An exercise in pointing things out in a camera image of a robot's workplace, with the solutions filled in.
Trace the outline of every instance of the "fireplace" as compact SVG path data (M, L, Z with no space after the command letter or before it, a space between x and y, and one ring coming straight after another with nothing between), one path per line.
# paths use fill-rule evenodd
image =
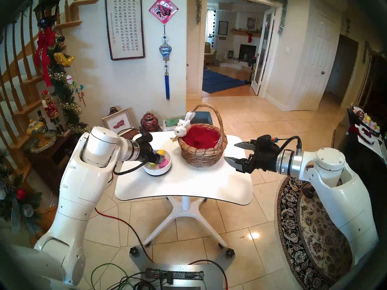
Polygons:
M250 58L255 56L256 46L250 46L248 44L241 44L239 49L239 57L240 61L247 62Z

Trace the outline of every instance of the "picture frame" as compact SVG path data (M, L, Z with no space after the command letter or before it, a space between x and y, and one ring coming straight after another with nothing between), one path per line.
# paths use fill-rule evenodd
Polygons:
M105 128L119 133L124 129L134 128L133 122L129 116L128 109L122 109L116 113L108 115L102 119Z
M247 29L248 30L255 30L255 26L257 24L257 18L255 17L248 17L247 18Z
M113 61L145 58L142 2L128 1L105 0L106 30Z
M227 32L228 32L228 22L219 21L218 35L227 35Z

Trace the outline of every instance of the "blue tassel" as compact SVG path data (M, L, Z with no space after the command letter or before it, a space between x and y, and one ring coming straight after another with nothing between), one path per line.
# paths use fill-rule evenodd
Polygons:
M165 72L165 94L167 97L167 100L169 101L169 74Z

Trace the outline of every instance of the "staircase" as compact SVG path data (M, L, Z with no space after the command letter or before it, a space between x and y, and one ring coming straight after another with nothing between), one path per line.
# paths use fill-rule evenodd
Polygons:
M17 22L6 27L4 41L0 44L0 147L9 151L6 165L18 174L23 173L24 179L32 169L24 156L29 140L26 130L29 120L36 119L34 111L42 105L40 92L46 88L40 68L33 62L39 32L33 9L39 1L31 1ZM98 0L61 0L53 30L62 34L64 29L79 26L82 24L79 6L96 2Z

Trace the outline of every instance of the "white door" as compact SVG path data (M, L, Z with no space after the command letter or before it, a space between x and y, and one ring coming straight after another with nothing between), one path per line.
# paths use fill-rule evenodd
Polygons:
M251 82L251 88L254 90L256 95L258 95L259 89L262 86L263 75L267 66L275 14L275 8L270 8L269 10L265 11L265 15L263 17L262 34L259 43L257 63L255 65L254 79Z
M327 85L337 42L333 38L334 22L315 14L314 29L306 56L306 65L296 94L296 110L317 110Z

